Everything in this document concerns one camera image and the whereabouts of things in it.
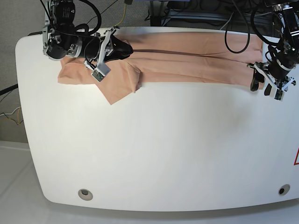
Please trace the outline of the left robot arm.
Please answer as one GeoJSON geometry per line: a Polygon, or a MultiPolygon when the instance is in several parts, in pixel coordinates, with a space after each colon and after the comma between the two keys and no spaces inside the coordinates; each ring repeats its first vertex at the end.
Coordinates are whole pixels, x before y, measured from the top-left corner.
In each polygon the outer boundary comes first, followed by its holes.
{"type": "Polygon", "coordinates": [[[270,95],[274,89],[276,100],[282,100],[289,85],[296,85],[295,78],[289,77],[288,73],[299,64],[299,19],[290,2],[290,0],[265,0],[252,10],[250,16],[252,29],[268,45],[266,53],[271,56],[265,63],[255,62],[247,65],[254,70],[250,90],[257,91],[260,83],[267,82],[264,95],[270,95]],[[267,40],[257,30],[254,18],[260,7],[271,8],[272,24],[280,36],[278,42],[267,40]]]}

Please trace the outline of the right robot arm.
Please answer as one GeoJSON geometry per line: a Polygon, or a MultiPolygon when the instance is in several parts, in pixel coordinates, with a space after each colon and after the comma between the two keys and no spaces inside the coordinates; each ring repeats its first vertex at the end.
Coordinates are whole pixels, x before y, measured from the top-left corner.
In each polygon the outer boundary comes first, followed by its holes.
{"type": "Polygon", "coordinates": [[[98,33],[102,17],[97,7],[88,0],[87,4],[96,14],[97,24],[92,30],[88,24],[74,25],[76,7],[72,0],[49,0],[42,3],[45,10],[43,28],[43,53],[52,60],[83,58],[85,66],[101,71],[101,65],[113,60],[123,60],[133,54],[133,48],[114,36],[119,26],[98,33]]]}

